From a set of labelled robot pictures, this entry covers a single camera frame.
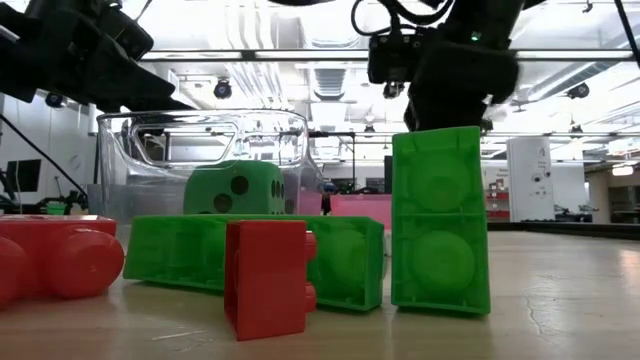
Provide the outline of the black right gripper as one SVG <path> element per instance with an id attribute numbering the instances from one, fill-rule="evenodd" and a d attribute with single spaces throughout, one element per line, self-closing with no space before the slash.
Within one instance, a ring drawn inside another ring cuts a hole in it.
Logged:
<path id="1" fill-rule="evenodd" d="M 404 122 L 411 132 L 480 127 L 488 107 L 512 95 L 516 53 L 433 41 L 420 56 L 408 88 Z"/>

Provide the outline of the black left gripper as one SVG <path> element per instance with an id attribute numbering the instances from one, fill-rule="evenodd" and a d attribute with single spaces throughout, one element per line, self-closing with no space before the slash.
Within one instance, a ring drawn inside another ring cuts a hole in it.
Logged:
<path id="1" fill-rule="evenodd" d="M 152 46 L 122 0 L 29 0 L 22 12 L 0 1 L 0 90 L 13 96 L 46 89 L 109 112 L 192 110 L 137 64 Z"/>

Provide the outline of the clear plastic bin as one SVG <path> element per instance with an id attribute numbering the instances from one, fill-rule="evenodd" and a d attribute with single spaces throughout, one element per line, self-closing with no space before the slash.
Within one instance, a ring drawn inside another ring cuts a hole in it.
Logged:
<path id="1" fill-rule="evenodd" d="M 306 119 L 271 109 L 104 114 L 99 160 L 104 213 L 120 223 L 141 215 L 182 215 L 193 170 L 228 160 L 256 160 L 295 171 L 320 194 Z"/>

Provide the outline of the green foam die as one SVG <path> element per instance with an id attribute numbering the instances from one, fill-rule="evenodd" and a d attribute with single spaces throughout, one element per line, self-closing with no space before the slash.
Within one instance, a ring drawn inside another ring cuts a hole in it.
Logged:
<path id="1" fill-rule="evenodd" d="M 256 160 L 228 160 L 198 166 L 185 186 L 183 212 L 284 214 L 282 172 L 274 164 Z"/>

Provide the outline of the short green building brick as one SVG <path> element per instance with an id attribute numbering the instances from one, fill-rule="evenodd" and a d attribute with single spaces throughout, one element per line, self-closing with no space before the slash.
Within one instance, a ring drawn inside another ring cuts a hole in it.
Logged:
<path id="1" fill-rule="evenodd" d="M 392 147 L 392 303 L 489 314 L 479 129 L 397 134 Z"/>

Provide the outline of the long green building brick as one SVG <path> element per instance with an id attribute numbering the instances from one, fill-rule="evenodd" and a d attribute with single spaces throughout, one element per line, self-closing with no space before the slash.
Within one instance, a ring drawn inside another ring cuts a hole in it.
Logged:
<path id="1" fill-rule="evenodd" d="M 303 221 L 317 241 L 307 280 L 317 303 L 368 312 L 382 303 L 384 226 L 362 216 L 214 215 L 137 216 L 123 276 L 206 290 L 224 288 L 226 225 L 240 220 Z"/>

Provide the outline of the white square pillar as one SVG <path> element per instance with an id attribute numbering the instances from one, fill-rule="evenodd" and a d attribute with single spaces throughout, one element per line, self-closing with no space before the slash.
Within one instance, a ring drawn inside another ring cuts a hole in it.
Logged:
<path id="1" fill-rule="evenodd" d="M 549 139 L 516 137 L 507 141 L 510 221 L 555 219 Z"/>

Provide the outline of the pink plastic bin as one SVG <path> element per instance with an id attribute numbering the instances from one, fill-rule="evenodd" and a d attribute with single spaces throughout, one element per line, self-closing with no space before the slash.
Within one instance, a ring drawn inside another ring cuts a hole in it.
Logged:
<path id="1" fill-rule="evenodd" d="M 391 195 L 390 194 L 349 194 L 331 195 L 330 207 L 335 216 L 364 216 L 384 225 L 391 230 Z M 298 215 L 319 215 L 321 213 L 322 196 L 303 192 L 299 196 L 295 213 Z"/>

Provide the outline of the person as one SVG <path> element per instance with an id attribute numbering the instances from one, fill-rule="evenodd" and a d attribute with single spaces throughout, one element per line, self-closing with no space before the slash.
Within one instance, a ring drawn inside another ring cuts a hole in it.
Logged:
<path id="1" fill-rule="evenodd" d="M 335 189 L 336 186 L 332 182 L 324 182 L 322 185 L 321 211 L 323 216 L 331 213 L 331 195 Z"/>

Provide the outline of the large red building brick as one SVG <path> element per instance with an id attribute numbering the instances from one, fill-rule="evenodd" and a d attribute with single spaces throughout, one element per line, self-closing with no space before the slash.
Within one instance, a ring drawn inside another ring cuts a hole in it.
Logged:
<path id="1" fill-rule="evenodd" d="M 98 215 L 0 215 L 0 309 L 104 293 L 124 265 L 116 227 Z"/>

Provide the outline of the small red building brick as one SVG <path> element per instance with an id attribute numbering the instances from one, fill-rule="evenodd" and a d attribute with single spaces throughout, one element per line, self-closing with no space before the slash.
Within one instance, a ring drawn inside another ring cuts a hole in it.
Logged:
<path id="1" fill-rule="evenodd" d="M 238 341 L 302 333 L 316 308 L 307 263 L 315 236 L 298 220 L 227 224 L 224 312 Z"/>

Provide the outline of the silver ventilation duct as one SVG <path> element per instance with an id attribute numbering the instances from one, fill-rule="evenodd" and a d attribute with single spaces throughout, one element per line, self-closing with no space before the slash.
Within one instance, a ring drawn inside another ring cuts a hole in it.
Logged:
<path id="1" fill-rule="evenodd" d="M 351 6 L 335 3 L 317 5 L 300 17 L 303 47 L 312 50 L 358 48 L 361 37 L 350 21 Z M 344 68 L 316 68 L 312 72 L 313 93 L 320 100 L 340 100 L 344 94 L 347 71 Z"/>

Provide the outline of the small black wall monitor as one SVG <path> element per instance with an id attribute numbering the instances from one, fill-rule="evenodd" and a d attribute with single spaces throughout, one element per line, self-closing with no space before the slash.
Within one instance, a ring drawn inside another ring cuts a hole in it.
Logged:
<path id="1" fill-rule="evenodd" d="M 15 160 L 7 164 L 5 178 L 7 192 L 37 192 L 39 187 L 41 159 Z"/>

